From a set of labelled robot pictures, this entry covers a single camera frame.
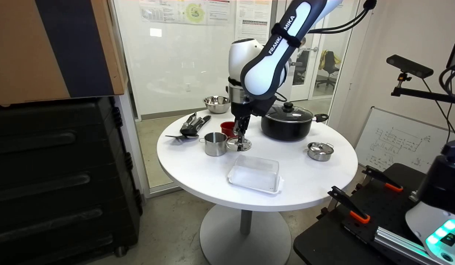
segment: pot lid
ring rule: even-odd
[[[334,152],[334,146],[330,143],[312,142],[308,144],[308,149],[318,155],[329,155]]]
[[[285,102],[283,105],[271,106],[265,117],[280,122],[304,123],[311,121],[314,115],[307,109]]]

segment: teal light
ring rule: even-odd
[[[435,245],[436,243],[438,243],[438,238],[434,237],[434,235],[431,235],[429,236],[429,238],[427,238],[427,241],[433,245]]]
[[[453,230],[455,229],[455,220],[448,220],[443,226],[448,230]]]
[[[438,228],[438,230],[435,231],[435,234],[441,239],[441,238],[443,238],[444,236],[448,235],[448,232],[446,232],[445,230],[443,230],[443,228]]]

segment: stainless steel cup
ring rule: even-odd
[[[208,156],[222,156],[227,152],[227,138],[222,132],[210,132],[199,141],[204,142],[204,151]]]

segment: franka emika logo text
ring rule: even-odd
[[[296,17],[293,15],[291,17],[289,17],[289,20],[288,20],[288,22],[286,22],[286,25],[285,25],[285,27],[283,27],[283,29],[288,30],[288,28],[291,26],[291,24],[293,23],[295,18]],[[276,50],[276,47],[278,47],[278,44],[281,42],[282,39],[283,39],[282,37],[276,38],[275,42],[273,43],[273,46],[268,51],[269,54],[273,54],[273,52]]]

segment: black cooking pot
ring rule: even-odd
[[[262,117],[262,131],[266,136],[282,141],[301,140],[311,130],[312,122],[328,120],[327,114],[312,114],[302,107],[293,106],[291,102],[273,105]]]

